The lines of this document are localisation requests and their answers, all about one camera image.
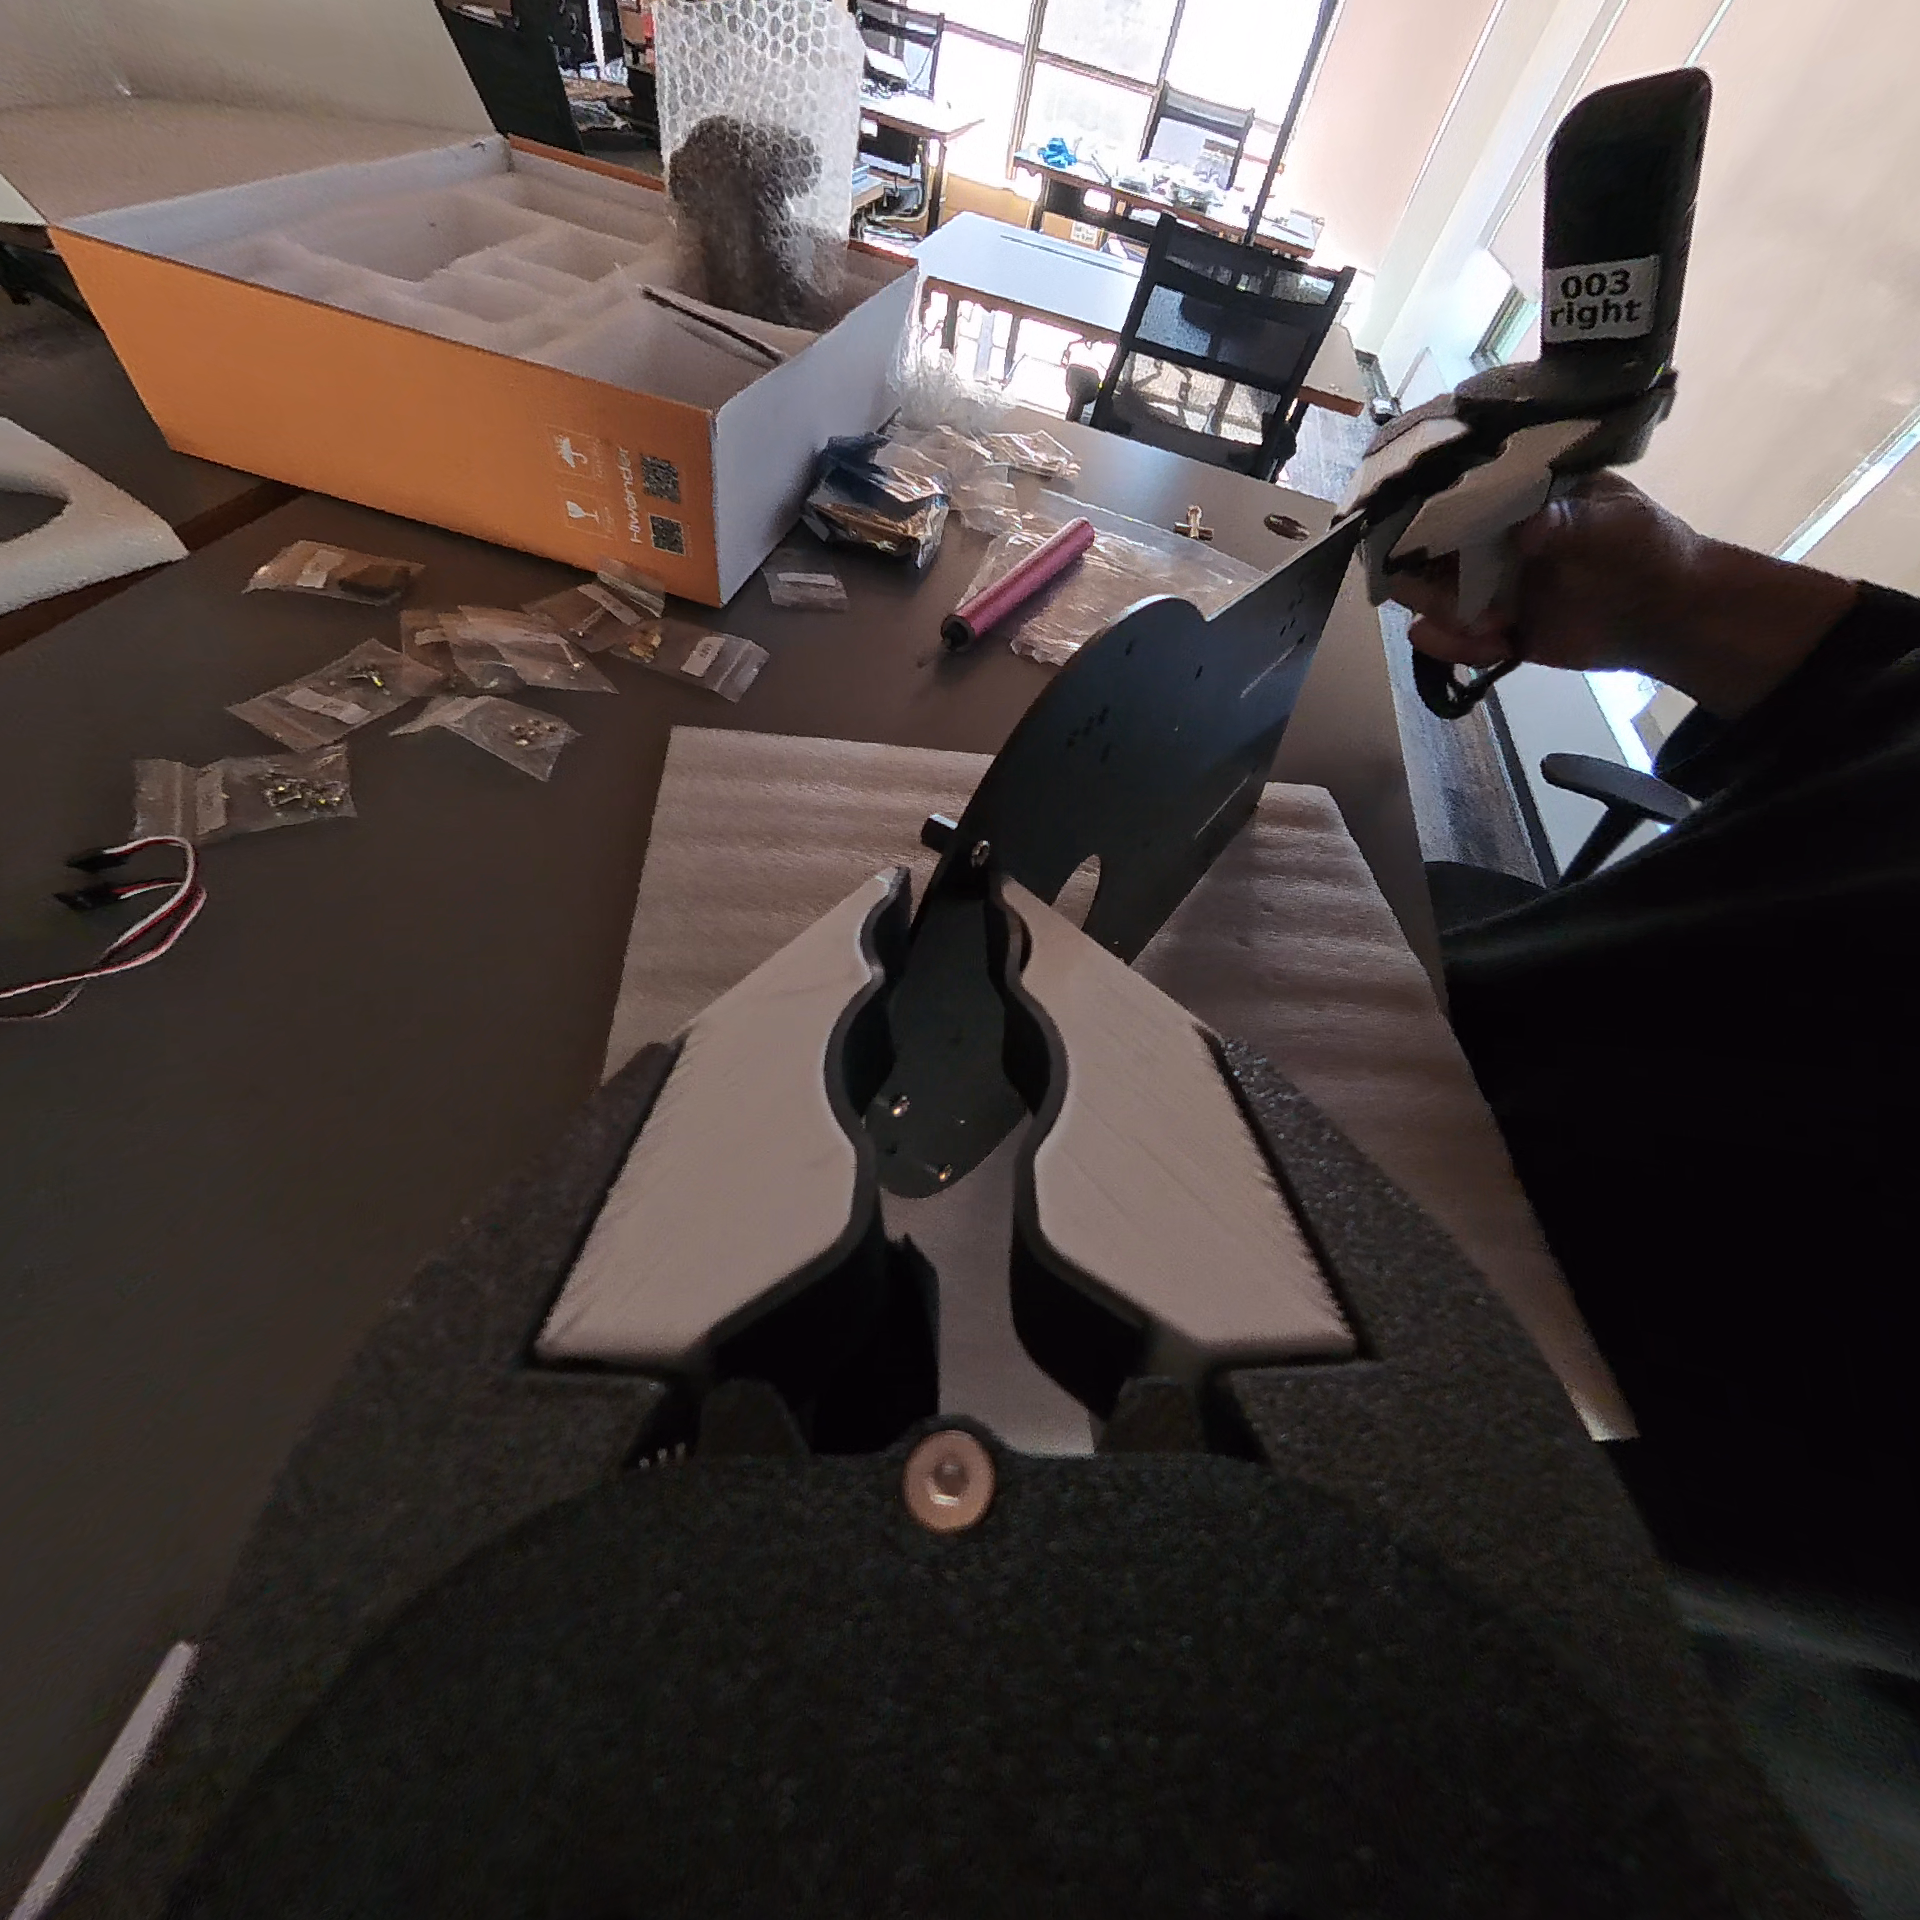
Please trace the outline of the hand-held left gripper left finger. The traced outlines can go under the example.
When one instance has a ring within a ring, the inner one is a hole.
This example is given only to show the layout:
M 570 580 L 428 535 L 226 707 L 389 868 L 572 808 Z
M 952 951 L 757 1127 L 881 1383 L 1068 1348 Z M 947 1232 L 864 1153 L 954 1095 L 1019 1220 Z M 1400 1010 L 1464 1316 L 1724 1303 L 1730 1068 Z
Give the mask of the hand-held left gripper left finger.
M 867 1132 L 908 929 L 909 875 L 881 871 L 684 1028 L 540 1363 L 698 1395 L 757 1378 L 804 1427 L 916 1419 L 916 1272 Z

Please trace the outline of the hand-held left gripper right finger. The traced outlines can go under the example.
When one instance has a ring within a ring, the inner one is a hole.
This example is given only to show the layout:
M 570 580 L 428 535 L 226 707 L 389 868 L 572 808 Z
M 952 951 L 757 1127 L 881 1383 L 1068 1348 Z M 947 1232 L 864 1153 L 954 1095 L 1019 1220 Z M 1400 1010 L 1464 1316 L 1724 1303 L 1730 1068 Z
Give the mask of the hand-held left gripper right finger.
M 1211 1034 L 1012 881 L 996 882 L 1016 1158 L 1010 1298 L 1040 1370 L 1099 1423 L 1137 1378 L 1357 1353 Z

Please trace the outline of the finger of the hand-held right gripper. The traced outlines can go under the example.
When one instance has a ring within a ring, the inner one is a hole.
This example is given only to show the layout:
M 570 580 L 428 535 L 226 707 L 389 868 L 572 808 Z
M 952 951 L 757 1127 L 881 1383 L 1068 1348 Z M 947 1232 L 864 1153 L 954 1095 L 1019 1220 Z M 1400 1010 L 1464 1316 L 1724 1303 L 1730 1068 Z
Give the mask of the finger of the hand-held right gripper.
M 1476 431 L 1450 411 L 1402 416 L 1384 428 L 1354 478 L 1354 510 L 1368 527 L 1411 515 L 1411 530 L 1501 530 L 1547 500 L 1555 425 Z
M 1545 464 L 1484 464 L 1450 490 L 1369 521 L 1369 599 L 1409 604 L 1411 571 L 1457 561 L 1455 599 L 1493 607 L 1512 561 L 1512 530 L 1551 495 Z

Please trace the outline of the black metal chassis plate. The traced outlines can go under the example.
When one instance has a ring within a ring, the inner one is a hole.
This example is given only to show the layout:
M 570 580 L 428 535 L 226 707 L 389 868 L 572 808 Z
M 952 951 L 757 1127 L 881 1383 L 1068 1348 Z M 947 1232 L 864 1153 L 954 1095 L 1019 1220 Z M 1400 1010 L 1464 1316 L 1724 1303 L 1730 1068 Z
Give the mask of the black metal chassis plate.
M 993 881 L 1055 903 L 1083 863 L 1083 932 L 1124 964 L 1253 816 L 1362 535 L 1357 515 L 1216 615 L 1153 596 L 1028 707 L 940 856 L 887 1004 L 895 1068 L 871 1104 L 881 1187 L 924 1199 L 1024 1113 L 1001 1068 Z

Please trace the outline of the person's right forearm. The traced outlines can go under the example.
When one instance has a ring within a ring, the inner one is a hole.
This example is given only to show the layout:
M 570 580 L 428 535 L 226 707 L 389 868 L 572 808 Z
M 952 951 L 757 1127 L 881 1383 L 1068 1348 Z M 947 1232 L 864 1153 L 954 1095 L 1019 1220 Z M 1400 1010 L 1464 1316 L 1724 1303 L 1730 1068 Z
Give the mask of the person's right forearm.
M 1713 716 L 1688 790 L 1699 799 L 1765 766 L 1808 774 L 1877 750 L 1916 752 L 1917 602 L 1880 583 L 1715 543 L 1735 614 L 1724 662 L 1754 702 Z

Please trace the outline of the cluttered office desk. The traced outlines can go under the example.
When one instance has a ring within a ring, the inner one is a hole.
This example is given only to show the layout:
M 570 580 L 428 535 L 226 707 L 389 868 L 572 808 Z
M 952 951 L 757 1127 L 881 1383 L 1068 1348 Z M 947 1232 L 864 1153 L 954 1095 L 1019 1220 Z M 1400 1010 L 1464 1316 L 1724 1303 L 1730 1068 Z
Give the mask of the cluttered office desk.
M 496 132 L 564 154 L 660 154 L 652 17 L 616 3 L 440 3 Z

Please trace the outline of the person's right hand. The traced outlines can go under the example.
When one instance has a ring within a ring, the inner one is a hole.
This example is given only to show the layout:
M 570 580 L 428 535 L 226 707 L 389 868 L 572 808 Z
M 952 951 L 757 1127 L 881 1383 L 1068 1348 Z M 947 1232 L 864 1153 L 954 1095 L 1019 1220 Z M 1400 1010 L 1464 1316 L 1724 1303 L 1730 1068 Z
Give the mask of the person's right hand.
M 1767 571 L 1765 555 L 1693 534 L 1609 471 L 1525 519 L 1504 553 L 1504 583 L 1480 615 L 1460 609 L 1451 561 L 1395 580 L 1424 655 L 1636 671 L 1700 702 L 1738 659 L 1738 609 Z

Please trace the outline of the white roller blinds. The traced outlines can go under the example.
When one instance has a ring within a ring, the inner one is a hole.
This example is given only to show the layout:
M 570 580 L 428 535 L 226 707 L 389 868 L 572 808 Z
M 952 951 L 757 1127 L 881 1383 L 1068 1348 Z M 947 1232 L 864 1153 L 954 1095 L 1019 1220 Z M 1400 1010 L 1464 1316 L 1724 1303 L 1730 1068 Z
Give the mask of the white roller blinds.
M 1699 65 L 1713 131 L 1679 403 L 1640 480 L 1699 530 L 1916 590 L 1916 4 L 1345 4 L 1303 188 L 1337 226 L 1404 185 L 1357 344 L 1450 390 L 1507 290 L 1541 297 L 1545 142 L 1618 80 Z

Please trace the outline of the black mesh office chair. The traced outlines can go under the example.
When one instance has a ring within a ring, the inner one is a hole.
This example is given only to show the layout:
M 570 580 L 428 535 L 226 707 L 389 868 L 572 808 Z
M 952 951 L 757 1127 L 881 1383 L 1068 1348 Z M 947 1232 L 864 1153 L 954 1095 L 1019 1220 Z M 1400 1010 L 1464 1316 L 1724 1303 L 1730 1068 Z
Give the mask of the black mesh office chair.
M 1068 370 L 1068 419 L 1273 483 L 1354 271 L 1162 217 L 1108 374 Z

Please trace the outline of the large clear plastic bag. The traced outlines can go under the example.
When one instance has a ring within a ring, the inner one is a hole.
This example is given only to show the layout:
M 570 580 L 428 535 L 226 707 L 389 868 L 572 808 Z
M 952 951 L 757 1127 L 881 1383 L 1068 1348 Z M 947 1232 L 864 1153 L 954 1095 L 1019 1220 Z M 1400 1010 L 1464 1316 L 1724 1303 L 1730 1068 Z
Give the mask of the large clear plastic bag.
M 1260 568 L 1209 544 L 1175 535 L 1140 543 L 1103 527 L 1088 552 L 1010 614 L 996 635 L 1018 656 L 1060 665 L 1148 596 L 1179 596 L 1211 615 L 1260 580 Z

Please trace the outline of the white foam sheet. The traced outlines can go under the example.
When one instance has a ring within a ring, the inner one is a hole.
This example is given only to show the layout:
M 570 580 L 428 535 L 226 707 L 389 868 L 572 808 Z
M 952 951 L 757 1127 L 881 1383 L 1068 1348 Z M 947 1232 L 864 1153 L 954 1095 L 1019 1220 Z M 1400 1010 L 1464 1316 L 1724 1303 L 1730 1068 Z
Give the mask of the white foam sheet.
M 876 871 L 924 881 L 922 820 L 957 812 L 985 768 L 970 752 L 675 727 L 603 1075 L 675 1038 Z M 1279 1068 L 1455 1236 L 1591 1438 L 1636 1436 L 1435 988 L 1327 790 L 1272 785 L 1137 968 Z

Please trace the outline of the pink screwdriver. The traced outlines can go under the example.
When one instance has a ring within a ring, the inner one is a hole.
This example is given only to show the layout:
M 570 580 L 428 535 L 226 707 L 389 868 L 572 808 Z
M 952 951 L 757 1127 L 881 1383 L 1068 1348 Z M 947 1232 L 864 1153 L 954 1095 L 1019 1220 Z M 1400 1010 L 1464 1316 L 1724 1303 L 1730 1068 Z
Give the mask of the pink screwdriver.
M 1060 574 L 1072 570 L 1093 547 L 1097 528 L 1088 516 L 1074 516 L 1040 547 L 1010 566 L 1000 579 L 973 587 L 945 617 L 941 646 L 957 655 L 984 640 L 1012 614 L 1044 593 Z

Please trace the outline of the white office table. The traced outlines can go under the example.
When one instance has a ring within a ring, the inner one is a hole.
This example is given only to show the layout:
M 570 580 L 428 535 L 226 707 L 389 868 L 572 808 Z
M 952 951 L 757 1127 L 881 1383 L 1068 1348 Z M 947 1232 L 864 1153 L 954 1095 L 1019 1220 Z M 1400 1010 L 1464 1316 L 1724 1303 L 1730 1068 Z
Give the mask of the white office table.
M 1138 284 L 1131 264 L 976 212 L 954 217 L 924 241 L 916 265 L 922 311 L 928 311 L 933 297 L 947 297 L 947 353 L 955 353 L 960 304 L 1115 345 Z

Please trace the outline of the crumpled clear plastic wrap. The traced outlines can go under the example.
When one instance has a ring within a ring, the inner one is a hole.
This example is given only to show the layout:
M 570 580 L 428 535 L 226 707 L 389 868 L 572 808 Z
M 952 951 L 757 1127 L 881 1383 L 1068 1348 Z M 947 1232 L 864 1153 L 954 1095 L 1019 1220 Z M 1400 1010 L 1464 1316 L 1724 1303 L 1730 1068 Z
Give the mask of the crumpled clear plastic wrap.
M 1079 473 L 1072 451 L 1044 431 L 970 434 L 948 424 L 887 439 L 879 459 L 908 483 L 945 491 L 960 521 L 984 535 L 1008 535 L 1023 527 L 1018 473 Z

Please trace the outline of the tall bright window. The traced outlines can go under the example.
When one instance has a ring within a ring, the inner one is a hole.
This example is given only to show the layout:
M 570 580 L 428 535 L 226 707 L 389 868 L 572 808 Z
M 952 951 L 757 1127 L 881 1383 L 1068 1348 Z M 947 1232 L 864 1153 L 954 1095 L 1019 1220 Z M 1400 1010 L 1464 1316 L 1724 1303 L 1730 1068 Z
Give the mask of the tall bright window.
M 1256 115 L 1253 155 L 1282 142 L 1337 20 L 1320 3 L 916 3 L 945 17 L 933 98 L 976 120 L 955 174 L 1000 183 L 1016 159 L 1068 140 L 1140 154 L 1162 82 Z

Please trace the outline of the blue foil bag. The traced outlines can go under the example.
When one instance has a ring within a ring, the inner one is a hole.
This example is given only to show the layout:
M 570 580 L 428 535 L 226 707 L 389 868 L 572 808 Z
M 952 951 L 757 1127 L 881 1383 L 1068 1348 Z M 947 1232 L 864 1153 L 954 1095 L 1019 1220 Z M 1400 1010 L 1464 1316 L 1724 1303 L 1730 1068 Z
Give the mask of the blue foil bag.
M 898 439 L 867 434 L 823 447 L 801 516 L 827 544 L 871 550 L 927 571 L 941 550 L 948 510 L 941 464 Z

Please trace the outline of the scattered small screw bags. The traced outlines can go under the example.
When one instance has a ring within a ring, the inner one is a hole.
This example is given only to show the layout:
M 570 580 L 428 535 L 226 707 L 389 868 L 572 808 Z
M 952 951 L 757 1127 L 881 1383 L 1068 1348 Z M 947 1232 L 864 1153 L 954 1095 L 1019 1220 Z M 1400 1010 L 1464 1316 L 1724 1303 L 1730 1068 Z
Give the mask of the scattered small screw bags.
M 578 730 L 532 694 L 612 696 L 603 659 L 737 705 L 768 650 L 666 610 L 658 579 L 624 561 L 521 607 L 403 609 L 396 640 L 364 640 L 234 705 L 276 752 L 203 766 L 140 759 L 136 835 L 212 846 L 239 835 L 354 816 L 351 738 L 404 708 L 396 737 L 447 734 L 545 783 Z

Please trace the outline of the bubble wrapped dark part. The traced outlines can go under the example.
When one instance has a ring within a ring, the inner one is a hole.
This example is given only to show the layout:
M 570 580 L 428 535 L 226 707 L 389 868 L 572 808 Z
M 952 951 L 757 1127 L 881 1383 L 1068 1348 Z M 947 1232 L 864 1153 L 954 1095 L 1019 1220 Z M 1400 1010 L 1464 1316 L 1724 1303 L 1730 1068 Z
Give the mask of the bubble wrapped dark part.
M 712 304 L 794 329 L 840 314 L 867 44 L 841 3 L 660 3 L 666 191 Z

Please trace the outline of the orange cardboard box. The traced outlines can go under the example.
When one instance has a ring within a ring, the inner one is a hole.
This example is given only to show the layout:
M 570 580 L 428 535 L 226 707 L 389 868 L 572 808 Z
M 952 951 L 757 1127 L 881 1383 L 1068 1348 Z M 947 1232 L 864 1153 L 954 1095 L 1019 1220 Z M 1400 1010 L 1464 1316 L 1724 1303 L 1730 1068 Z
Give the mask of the orange cardboard box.
M 49 226 L 179 451 L 712 609 L 895 411 L 920 294 L 848 247 L 832 324 L 752 321 L 658 185 L 498 135 Z

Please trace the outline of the white foam insert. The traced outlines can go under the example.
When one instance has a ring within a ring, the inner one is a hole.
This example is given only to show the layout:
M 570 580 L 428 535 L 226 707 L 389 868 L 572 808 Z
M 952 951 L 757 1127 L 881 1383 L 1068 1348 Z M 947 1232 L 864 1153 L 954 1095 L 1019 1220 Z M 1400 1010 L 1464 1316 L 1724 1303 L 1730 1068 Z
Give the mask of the white foam insert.
M 3 422 L 3 486 L 57 507 L 47 524 L 3 543 L 7 615 L 186 555 L 168 519 L 9 419 Z

